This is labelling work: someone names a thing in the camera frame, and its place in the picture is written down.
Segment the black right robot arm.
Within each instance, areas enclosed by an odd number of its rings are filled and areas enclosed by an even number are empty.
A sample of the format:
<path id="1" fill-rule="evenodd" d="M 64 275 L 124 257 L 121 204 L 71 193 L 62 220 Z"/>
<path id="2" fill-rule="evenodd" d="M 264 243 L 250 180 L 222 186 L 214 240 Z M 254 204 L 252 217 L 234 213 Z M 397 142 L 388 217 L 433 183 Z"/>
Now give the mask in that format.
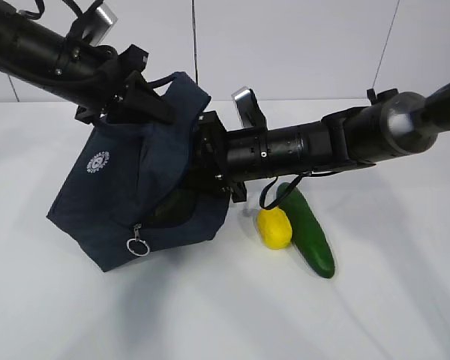
<path id="1" fill-rule="evenodd" d="M 241 203 L 249 181 L 275 183 L 292 176 L 297 185 L 304 178 L 373 167 L 426 152 L 439 134 L 450 131 L 450 83 L 427 97 L 392 88 L 380 93 L 369 89 L 367 98 L 367 106 L 271 130 L 254 91 L 241 88 L 232 96 L 241 129 L 226 130 L 214 111 L 199 117 L 183 186 L 227 193 Z"/>

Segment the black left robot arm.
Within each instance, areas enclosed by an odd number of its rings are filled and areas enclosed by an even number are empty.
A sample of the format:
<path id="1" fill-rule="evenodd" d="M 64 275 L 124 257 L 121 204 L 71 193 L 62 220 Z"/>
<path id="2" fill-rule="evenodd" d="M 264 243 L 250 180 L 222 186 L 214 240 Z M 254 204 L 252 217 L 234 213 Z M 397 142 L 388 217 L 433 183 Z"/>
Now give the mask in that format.
<path id="1" fill-rule="evenodd" d="M 176 111 L 143 77 L 149 54 L 131 44 L 125 51 L 99 45 L 106 31 L 98 25 L 103 1 L 78 10 L 65 36 L 38 24 L 36 12 L 0 1 L 0 72 L 76 104 L 85 124 L 111 116 L 117 123 L 172 125 Z"/>

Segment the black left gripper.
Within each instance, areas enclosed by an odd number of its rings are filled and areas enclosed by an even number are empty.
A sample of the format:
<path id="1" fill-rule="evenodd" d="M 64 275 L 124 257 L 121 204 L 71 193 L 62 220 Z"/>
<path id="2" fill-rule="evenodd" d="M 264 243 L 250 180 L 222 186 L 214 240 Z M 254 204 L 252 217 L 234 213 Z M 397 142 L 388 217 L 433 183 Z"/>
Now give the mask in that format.
<path id="1" fill-rule="evenodd" d="M 98 46 L 106 61 L 85 84 L 75 119 L 91 124 L 108 115 L 112 124 L 175 124 L 176 111 L 142 76 L 149 53 L 135 45 L 117 53 L 111 46 Z"/>

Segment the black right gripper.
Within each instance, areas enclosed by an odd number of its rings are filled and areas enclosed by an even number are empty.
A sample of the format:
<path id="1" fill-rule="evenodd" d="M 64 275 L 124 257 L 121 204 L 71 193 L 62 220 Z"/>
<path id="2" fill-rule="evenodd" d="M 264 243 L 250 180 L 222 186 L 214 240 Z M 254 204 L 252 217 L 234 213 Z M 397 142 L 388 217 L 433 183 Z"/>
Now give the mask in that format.
<path id="1" fill-rule="evenodd" d="M 234 203 L 246 201 L 245 183 L 232 179 L 227 152 L 227 131 L 218 114 L 202 113 L 193 130 L 190 166 L 181 187 L 214 196 L 229 194 Z"/>

